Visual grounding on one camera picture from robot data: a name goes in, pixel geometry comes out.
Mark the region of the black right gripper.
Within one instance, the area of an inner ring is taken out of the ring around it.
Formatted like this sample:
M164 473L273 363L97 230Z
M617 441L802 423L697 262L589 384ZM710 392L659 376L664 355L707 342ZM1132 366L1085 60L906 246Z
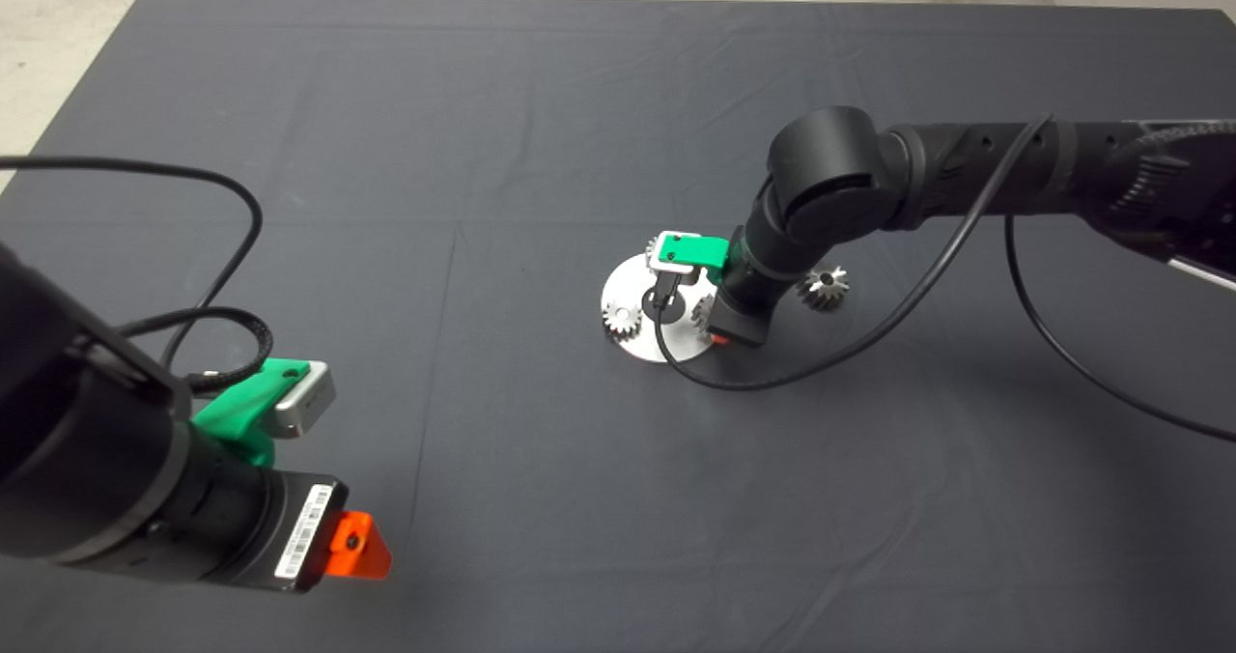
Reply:
M724 292L714 293L714 304L705 322L705 330L711 333L714 346L738 343L747 348L763 348L768 344L772 326L772 305L751 305L733 301Z

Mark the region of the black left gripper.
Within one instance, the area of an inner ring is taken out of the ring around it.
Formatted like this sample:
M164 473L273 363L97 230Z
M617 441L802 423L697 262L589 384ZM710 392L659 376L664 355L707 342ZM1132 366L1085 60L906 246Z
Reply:
M325 578L384 580L392 554L375 517L344 511L350 489L331 475L274 469L260 533L239 561L239 586L307 594Z

